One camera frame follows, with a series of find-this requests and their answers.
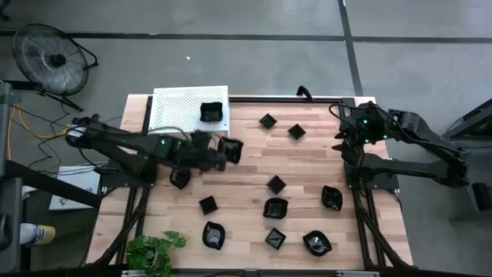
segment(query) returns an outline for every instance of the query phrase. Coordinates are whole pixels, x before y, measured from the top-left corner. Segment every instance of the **bottle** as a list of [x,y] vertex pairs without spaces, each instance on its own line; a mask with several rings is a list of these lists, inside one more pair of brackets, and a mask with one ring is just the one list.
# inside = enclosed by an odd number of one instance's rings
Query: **bottle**
[[55,237],[55,228],[45,225],[21,223],[20,244],[44,245],[50,243]]

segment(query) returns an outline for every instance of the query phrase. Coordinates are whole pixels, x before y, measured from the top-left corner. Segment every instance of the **electric fan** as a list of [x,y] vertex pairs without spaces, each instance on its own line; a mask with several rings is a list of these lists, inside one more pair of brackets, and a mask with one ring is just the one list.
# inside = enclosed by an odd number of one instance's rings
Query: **electric fan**
[[[94,57],[92,64],[88,65],[84,52]],[[68,34],[43,24],[21,27],[15,33],[13,53],[17,66],[30,82],[4,80],[12,89],[37,90],[40,95],[83,110],[66,97],[84,88],[88,70],[98,65],[94,54]]]

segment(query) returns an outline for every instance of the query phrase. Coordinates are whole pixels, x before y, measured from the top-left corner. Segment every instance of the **concrete floor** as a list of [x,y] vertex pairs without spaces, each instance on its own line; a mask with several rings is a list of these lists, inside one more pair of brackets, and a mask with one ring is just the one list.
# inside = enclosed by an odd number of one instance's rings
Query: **concrete floor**
[[[353,35],[491,37],[492,2],[486,0],[346,0]],[[41,22],[66,31],[193,34],[343,35],[336,0],[15,0],[8,10],[16,28]],[[71,99],[86,111],[113,118],[127,94],[156,87],[229,85],[231,94],[292,95],[299,85],[314,95],[354,95],[343,42],[256,42],[79,39],[100,66]],[[492,94],[492,45],[355,43],[364,95],[384,108],[421,115],[437,133]],[[23,79],[12,58],[12,38],[0,38],[0,76]],[[46,118],[62,115],[58,104],[32,92],[22,107]],[[71,116],[61,121],[68,123]],[[38,133],[49,127],[35,118]],[[119,120],[111,122],[118,126]],[[38,140],[14,127],[13,159],[29,164],[42,157]],[[85,162],[62,140],[50,145],[63,165]],[[430,161],[409,145],[387,143],[396,159]],[[95,161],[97,153],[87,152]],[[473,182],[490,178],[487,150],[470,155]],[[45,169],[54,159],[35,166]],[[426,179],[399,177],[403,215],[414,264],[422,269],[492,274],[490,222],[451,226],[448,219],[470,208],[466,189],[448,189]],[[87,215],[87,230],[93,215]],[[46,248],[39,268],[77,265],[87,238],[74,235]],[[69,249],[78,251],[66,252]]]

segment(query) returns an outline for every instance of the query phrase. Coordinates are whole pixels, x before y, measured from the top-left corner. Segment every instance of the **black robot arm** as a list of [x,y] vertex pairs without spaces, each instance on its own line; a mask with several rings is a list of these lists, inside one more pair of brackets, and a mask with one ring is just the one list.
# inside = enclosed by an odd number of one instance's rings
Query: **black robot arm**
[[[352,166],[362,181],[369,182],[375,175],[387,173],[430,178],[451,188],[468,185],[467,164],[461,149],[433,132],[416,113],[386,112],[372,102],[351,109],[351,116],[343,118],[340,133],[335,136],[344,142],[332,149],[342,151],[343,160]],[[432,163],[404,162],[364,152],[364,145],[385,139],[419,145],[440,160]]]
[[[75,118],[73,127],[66,136],[69,145],[78,149],[94,149],[121,165],[138,179],[153,182],[157,164],[173,169],[171,183],[179,189],[188,183],[190,169],[208,172],[212,169],[224,171],[226,162],[238,162],[241,157],[242,142],[229,138],[220,138],[218,148],[208,147],[211,134],[194,132],[191,139],[172,135],[141,135],[106,125],[91,118]],[[130,154],[125,150],[135,150]]]

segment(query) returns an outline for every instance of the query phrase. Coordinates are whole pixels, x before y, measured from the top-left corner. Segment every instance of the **butcher block tabletop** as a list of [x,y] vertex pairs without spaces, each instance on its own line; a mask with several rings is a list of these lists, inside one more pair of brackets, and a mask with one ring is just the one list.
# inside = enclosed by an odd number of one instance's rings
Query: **butcher block tabletop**
[[[141,131],[147,99],[148,95],[128,96],[121,128]],[[356,105],[368,101],[375,102],[371,97],[355,97]],[[143,234],[163,237],[161,232],[172,230],[186,237],[186,246],[171,253],[175,269],[363,269],[352,193],[345,182],[341,153],[331,149],[340,143],[334,139],[339,120],[330,114],[329,106],[230,103],[231,137],[244,143],[241,161],[237,165],[228,163],[225,172],[200,175],[194,171],[182,190],[169,182],[171,170],[160,167],[148,199]],[[270,130],[258,122],[266,113],[278,120]],[[295,124],[306,131],[298,141],[288,134]],[[365,150],[387,157],[384,142],[368,145]],[[266,186],[275,175],[287,184],[278,195]],[[339,212],[321,204],[324,185],[342,192],[343,207]],[[118,188],[102,200],[87,262],[99,258],[120,231],[128,192],[129,189]],[[218,210],[204,216],[198,202],[210,195]],[[288,200],[288,213],[282,220],[263,217],[264,204],[273,197]],[[374,191],[374,202],[381,232],[401,258],[411,264],[396,198],[385,191]],[[226,239],[220,251],[202,242],[207,221],[225,228]],[[287,236],[280,250],[264,241],[273,228]],[[308,252],[302,242],[302,236],[313,230],[322,231],[333,248],[320,258]],[[372,236],[368,238],[375,261],[374,241]]]

